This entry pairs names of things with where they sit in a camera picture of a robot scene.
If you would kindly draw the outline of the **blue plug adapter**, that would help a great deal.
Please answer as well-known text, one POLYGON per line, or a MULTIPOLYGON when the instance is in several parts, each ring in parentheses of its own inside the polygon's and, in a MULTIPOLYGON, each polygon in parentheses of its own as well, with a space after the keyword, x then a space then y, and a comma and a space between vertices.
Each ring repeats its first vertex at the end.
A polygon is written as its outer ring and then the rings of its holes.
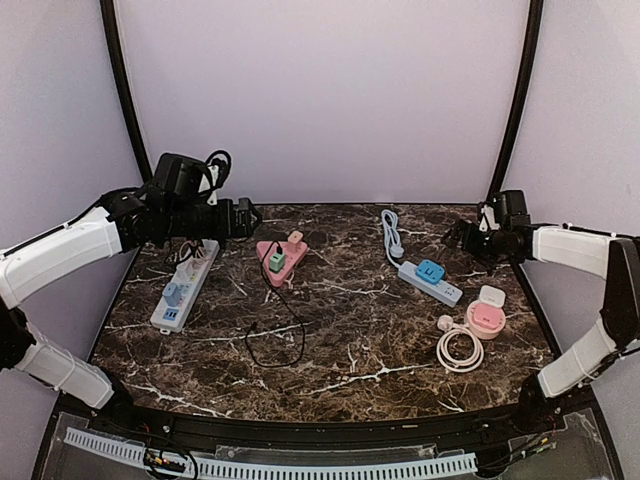
POLYGON ((445 276, 445 269, 432 260, 422 260, 416 267, 416 276, 424 282, 437 285, 445 276))

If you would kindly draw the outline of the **green usb charger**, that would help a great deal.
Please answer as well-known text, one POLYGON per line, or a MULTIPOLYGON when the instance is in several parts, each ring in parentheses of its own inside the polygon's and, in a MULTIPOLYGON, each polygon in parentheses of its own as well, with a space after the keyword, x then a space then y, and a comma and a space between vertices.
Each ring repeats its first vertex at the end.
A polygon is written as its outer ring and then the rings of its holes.
POLYGON ((284 253, 273 253, 269 257, 269 270, 273 273, 279 273, 286 265, 286 255, 284 253))

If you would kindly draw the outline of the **white plug adapter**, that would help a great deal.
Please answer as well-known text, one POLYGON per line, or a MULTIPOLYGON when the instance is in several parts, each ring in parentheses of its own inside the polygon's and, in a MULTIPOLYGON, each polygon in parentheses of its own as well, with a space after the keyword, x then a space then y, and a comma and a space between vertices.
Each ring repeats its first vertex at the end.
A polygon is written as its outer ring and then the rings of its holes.
POLYGON ((481 303, 501 309, 504 306, 506 294, 499 288, 483 285, 479 291, 478 299, 481 303))

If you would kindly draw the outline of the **round pink power socket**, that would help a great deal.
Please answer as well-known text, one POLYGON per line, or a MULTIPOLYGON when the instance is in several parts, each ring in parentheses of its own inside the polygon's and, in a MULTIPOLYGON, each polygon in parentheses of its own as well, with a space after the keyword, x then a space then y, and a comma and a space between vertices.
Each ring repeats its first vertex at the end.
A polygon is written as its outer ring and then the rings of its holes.
POLYGON ((506 315, 498 308, 480 300, 472 302, 466 311, 467 327, 481 340, 495 339, 506 326, 506 315))

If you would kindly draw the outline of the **pink plug adapter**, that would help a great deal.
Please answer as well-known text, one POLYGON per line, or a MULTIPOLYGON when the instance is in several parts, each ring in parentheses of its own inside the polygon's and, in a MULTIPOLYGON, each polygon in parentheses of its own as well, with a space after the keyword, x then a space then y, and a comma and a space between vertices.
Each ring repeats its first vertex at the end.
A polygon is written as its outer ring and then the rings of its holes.
POLYGON ((480 303, 474 307, 470 324, 474 326, 478 335, 487 338, 494 338, 504 327, 504 312, 502 309, 494 308, 480 303))

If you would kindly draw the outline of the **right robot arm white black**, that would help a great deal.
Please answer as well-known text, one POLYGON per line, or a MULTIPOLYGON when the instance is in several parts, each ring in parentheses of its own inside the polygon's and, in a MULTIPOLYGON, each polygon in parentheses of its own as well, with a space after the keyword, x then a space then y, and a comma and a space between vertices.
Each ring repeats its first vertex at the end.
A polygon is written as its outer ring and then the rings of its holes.
POLYGON ((577 391, 597 381, 639 339, 639 238, 570 224, 457 221, 443 243, 488 269, 528 262, 542 308, 562 352, 531 374, 510 424, 530 434, 577 391))

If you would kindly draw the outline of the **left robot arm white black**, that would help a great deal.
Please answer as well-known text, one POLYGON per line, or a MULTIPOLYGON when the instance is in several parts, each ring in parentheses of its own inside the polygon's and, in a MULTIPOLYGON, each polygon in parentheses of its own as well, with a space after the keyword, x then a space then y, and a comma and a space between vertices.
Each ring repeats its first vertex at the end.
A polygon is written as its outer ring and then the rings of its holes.
POLYGON ((262 216, 247 198, 201 198, 162 206, 133 191, 103 195, 76 219, 1 252, 1 366, 22 371, 94 410, 120 436, 141 427, 127 390, 31 325, 21 308, 32 294, 97 261, 173 238, 248 238, 262 216))

